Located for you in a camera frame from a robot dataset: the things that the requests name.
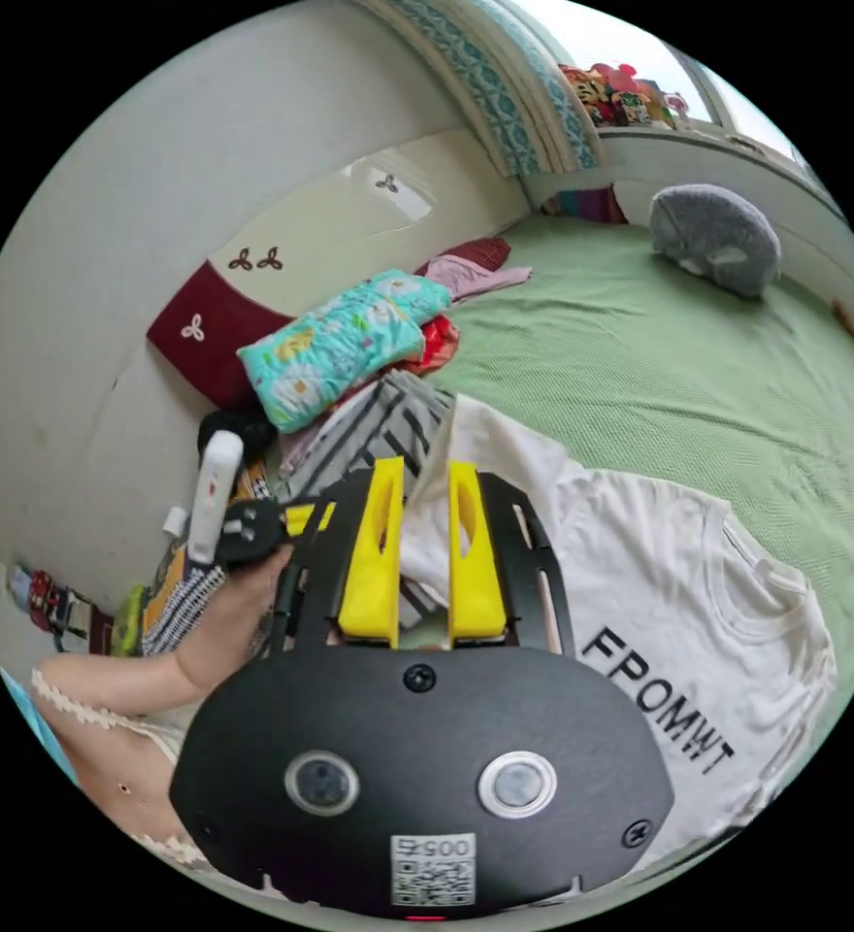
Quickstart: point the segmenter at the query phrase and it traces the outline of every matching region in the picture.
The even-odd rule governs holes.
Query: striped cloth
[[[354,470],[394,456],[405,461],[407,497],[452,403],[451,394],[411,373],[391,370],[331,415],[297,469],[273,486],[272,497],[283,505],[313,498]],[[422,586],[401,580],[403,628],[442,608]]]

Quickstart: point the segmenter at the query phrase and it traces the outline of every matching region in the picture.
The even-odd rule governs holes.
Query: person's arm
[[[62,653],[45,661],[45,682],[74,702],[122,716],[176,709],[207,696],[246,661],[249,643],[275,598],[290,549],[245,570],[213,594],[200,622],[171,653],[152,657],[105,657]],[[69,729],[77,721],[37,694],[49,724]]]

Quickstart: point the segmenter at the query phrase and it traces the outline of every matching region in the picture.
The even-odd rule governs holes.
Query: qr code sticker
[[[393,906],[472,906],[476,836],[392,835]]]

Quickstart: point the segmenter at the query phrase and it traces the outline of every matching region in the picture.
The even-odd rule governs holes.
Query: white wall
[[[673,133],[632,130],[609,131],[603,143],[611,159],[608,169],[526,179],[531,203],[538,206],[560,190],[614,182],[627,219],[646,226],[650,201],[661,188],[720,184],[767,215],[783,248],[783,274],[827,303],[841,301],[854,322],[854,234],[823,200],[762,160],[735,154],[720,143],[699,145]]]
[[[148,325],[268,203],[463,124],[401,40],[335,0],[214,36],[101,116],[0,255],[0,560],[111,610],[149,579],[208,406],[145,346]]]

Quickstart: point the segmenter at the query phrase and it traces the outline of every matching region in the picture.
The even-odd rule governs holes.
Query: gray pillow
[[[780,247],[749,201],[714,184],[677,184],[650,205],[653,248],[693,275],[744,298],[779,278]]]

